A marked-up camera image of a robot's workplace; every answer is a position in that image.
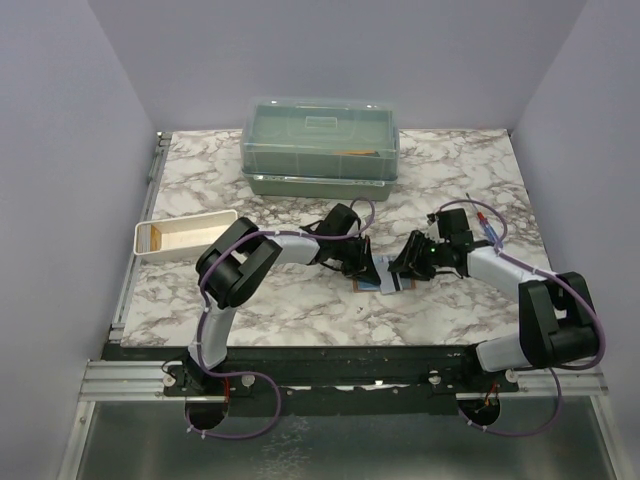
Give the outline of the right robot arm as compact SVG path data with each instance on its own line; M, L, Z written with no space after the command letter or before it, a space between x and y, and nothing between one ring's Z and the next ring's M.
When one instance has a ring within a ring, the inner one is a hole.
M456 273L482 281L517 301L518 332L471 348L460 379L480 392L508 369L579 370L579 360L594 364L605 341L584 277L537 269L499 248L498 237L476 240L462 208L428 216L429 228L411 232L388 271L403 278L430 281Z

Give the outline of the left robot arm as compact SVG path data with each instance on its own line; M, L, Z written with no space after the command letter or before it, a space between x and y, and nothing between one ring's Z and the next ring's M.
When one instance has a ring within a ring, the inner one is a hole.
M214 393L220 365L238 308L258 290L277 265L314 266L329 260L349 279L379 284L365 232L375 215L362 220L351 205L337 204L329 214L297 230L262 230L246 217L235 220L196 262L204 308L189 346L194 364L187 382L201 395Z

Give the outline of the grey striped credit card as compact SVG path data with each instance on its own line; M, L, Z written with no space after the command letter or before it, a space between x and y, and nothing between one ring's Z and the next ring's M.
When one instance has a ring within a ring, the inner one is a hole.
M393 294L407 288L407 282L398 274L385 271L380 274L380 293L383 295Z

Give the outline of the brown leather card holder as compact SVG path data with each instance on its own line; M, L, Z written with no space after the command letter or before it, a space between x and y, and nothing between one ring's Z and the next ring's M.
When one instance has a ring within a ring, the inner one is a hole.
M374 285L364 280L353 281L353 291L355 293L373 293L378 292L382 295L395 294L402 291L414 290L416 283L409 278L401 277L397 273L388 270L390 264L396 259L395 255L374 255L373 263L376 272L380 277L380 284Z

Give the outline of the white rectangular tray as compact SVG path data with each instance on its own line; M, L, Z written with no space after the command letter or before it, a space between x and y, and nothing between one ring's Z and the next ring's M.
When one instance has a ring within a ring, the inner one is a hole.
M133 254L142 262L161 263L197 259L238 219L236 210L220 210L198 215L140 222L153 224L162 233L162 248L147 254L136 252L136 228Z

